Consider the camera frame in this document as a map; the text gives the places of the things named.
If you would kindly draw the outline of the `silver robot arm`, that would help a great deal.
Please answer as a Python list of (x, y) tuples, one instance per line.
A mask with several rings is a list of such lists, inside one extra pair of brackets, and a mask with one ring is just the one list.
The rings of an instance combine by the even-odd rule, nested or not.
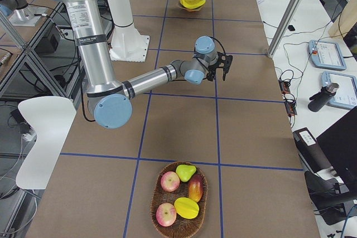
[(212, 80), (221, 63), (212, 37), (195, 42), (191, 60), (175, 60), (127, 81), (118, 81), (112, 62), (146, 58), (149, 37), (134, 26), (129, 0), (58, 0), (66, 6), (75, 44), (80, 52), (89, 87), (89, 110), (104, 128), (124, 125), (132, 115), (131, 99), (179, 77), (198, 85)]

